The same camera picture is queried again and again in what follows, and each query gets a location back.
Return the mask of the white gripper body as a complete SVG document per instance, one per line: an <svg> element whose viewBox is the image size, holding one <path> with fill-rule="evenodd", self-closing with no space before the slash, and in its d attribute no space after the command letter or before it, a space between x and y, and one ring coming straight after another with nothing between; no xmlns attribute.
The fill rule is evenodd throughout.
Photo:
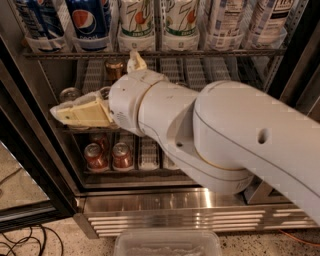
<svg viewBox="0 0 320 256"><path fill-rule="evenodd" d="M147 91L168 78L155 71L145 69L132 71L116 81L109 92L109 109L114 122L122 129L142 137L138 113Z"/></svg>

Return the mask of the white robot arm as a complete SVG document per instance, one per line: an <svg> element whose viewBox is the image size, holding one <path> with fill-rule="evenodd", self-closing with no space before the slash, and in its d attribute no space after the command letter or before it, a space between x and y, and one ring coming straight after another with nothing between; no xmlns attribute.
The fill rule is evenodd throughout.
<svg viewBox="0 0 320 256"><path fill-rule="evenodd" d="M133 51L109 94L92 92L50 112L65 125L116 124L148 136L213 192L236 194L259 177L320 224L319 124L249 85L223 80L194 91L148 69Z"/></svg>

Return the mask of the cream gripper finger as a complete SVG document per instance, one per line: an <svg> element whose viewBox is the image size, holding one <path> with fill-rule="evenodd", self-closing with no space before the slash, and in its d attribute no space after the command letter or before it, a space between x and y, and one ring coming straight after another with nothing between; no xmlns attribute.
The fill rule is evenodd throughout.
<svg viewBox="0 0 320 256"><path fill-rule="evenodd" d="M147 64L145 60L140 56L139 52L135 49L130 51L130 58L127 62L127 72L146 70Z"/></svg>
<svg viewBox="0 0 320 256"><path fill-rule="evenodd" d="M100 91L54 106L50 113L62 124L74 127L109 127L112 123L108 100Z"/></svg>

